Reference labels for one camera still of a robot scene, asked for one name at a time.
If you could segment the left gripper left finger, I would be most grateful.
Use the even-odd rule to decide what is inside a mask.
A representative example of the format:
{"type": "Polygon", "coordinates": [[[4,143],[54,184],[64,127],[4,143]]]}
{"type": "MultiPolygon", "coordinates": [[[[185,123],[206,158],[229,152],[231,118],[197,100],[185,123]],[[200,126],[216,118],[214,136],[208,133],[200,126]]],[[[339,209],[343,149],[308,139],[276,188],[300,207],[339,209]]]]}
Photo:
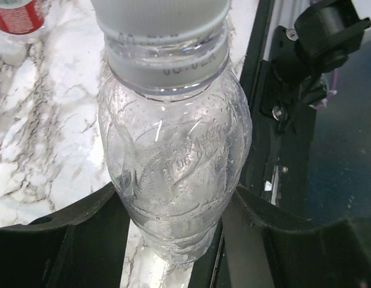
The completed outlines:
{"type": "Polygon", "coordinates": [[[129,216],[113,184],[0,228],[0,287],[119,287],[129,216]]]}

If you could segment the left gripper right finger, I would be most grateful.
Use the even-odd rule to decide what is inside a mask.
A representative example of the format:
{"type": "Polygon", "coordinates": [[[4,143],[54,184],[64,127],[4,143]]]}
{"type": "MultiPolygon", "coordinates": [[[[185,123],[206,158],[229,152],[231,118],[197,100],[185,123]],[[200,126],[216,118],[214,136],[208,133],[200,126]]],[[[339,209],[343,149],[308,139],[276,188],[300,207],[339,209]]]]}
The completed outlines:
{"type": "Polygon", "coordinates": [[[371,218],[298,218],[245,187],[223,217],[232,287],[371,287],[371,218]]]}

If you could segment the blue white bottle cap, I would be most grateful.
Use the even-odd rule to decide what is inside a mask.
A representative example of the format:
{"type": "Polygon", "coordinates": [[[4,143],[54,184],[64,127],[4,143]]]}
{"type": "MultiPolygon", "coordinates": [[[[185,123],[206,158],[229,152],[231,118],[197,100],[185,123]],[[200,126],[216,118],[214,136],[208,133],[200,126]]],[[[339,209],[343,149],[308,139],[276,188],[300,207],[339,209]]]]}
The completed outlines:
{"type": "Polygon", "coordinates": [[[230,1],[92,1],[100,29],[110,37],[193,38],[223,22],[230,1]]]}

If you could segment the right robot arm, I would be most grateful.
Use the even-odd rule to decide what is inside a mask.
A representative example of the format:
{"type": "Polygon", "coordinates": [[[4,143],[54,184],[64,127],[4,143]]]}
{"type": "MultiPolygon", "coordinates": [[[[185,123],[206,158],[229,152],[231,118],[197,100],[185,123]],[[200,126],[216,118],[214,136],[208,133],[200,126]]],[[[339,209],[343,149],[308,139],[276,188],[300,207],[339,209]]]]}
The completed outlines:
{"type": "Polygon", "coordinates": [[[337,70],[371,41],[371,1],[311,1],[292,28],[278,26],[262,111],[286,132],[304,108],[336,95],[337,70]]]}

